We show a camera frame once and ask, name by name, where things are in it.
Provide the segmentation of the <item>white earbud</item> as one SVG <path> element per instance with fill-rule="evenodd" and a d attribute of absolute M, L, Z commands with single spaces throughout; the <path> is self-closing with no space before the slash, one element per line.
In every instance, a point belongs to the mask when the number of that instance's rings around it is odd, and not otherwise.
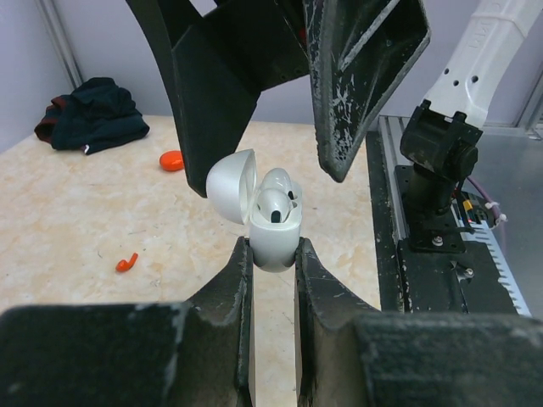
<path fill-rule="evenodd" d="M 277 189 L 284 192 L 290 200 L 297 198 L 294 193 L 293 183 L 288 172 L 283 168 L 274 168 L 266 173 L 261 184 L 260 189 Z"/>
<path fill-rule="evenodd" d="M 293 200 L 276 188 L 264 189 L 257 198 L 257 209 L 272 224 L 284 223 L 293 208 Z"/>

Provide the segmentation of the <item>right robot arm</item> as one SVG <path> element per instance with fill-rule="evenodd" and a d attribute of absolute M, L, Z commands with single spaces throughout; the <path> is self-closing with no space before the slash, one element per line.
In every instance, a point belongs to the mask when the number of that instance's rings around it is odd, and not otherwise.
<path fill-rule="evenodd" d="M 270 88 L 309 76 L 321 168 L 343 181 L 369 128 L 420 58 L 430 29 L 420 1 L 131 1 L 158 65 L 188 185 L 243 224 L 253 181 L 212 181 Z M 508 65 L 539 1 L 482 1 L 408 126 L 402 153 L 432 186 L 464 180 Z"/>

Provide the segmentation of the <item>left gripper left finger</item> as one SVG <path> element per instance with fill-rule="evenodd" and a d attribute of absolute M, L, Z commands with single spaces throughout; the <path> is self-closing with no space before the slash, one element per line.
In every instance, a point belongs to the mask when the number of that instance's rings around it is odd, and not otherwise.
<path fill-rule="evenodd" d="M 184 301 L 32 305 L 1 316 L 4 406 L 250 406 L 253 254 Z"/>

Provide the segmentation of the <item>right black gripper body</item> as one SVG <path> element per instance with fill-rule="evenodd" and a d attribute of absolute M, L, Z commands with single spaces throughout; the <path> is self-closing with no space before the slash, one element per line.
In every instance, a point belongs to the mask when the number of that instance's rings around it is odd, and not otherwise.
<path fill-rule="evenodd" d="M 308 74 L 301 1 L 190 1 L 212 50 L 249 92 Z"/>

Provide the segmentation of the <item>white earbud charging case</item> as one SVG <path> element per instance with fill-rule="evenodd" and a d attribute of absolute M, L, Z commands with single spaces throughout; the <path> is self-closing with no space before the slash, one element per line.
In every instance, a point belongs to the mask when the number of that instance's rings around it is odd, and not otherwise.
<path fill-rule="evenodd" d="M 257 209 L 257 198 L 263 190 L 257 181 L 252 149 L 226 156 L 207 175 L 207 198 L 215 211 L 226 220 L 249 227 L 254 263 L 267 272 L 283 272 L 294 264 L 303 219 L 303 193 L 300 184 L 291 181 L 297 196 L 294 208 L 284 223 L 272 224 Z"/>

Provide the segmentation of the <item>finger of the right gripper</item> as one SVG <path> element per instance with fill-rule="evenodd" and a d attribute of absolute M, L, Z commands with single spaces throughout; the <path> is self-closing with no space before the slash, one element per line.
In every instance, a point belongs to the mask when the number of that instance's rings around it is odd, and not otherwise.
<path fill-rule="evenodd" d="M 305 1 L 321 168 L 344 181 L 373 121 L 429 44 L 423 2 Z"/>
<path fill-rule="evenodd" d="M 258 99 L 212 50 L 190 1 L 130 1 L 154 55 L 176 125 L 188 185 L 201 197 L 206 177 L 234 153 Z"/>

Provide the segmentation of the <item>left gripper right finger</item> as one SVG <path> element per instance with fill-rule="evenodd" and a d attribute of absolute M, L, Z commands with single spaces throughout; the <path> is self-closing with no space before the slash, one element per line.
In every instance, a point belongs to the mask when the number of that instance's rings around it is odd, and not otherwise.
<path fill-rule="evenodd" d="M 542 324 L 373 308 L 307 238 L 295 257 L 300 406 L 539 406 Z"/>

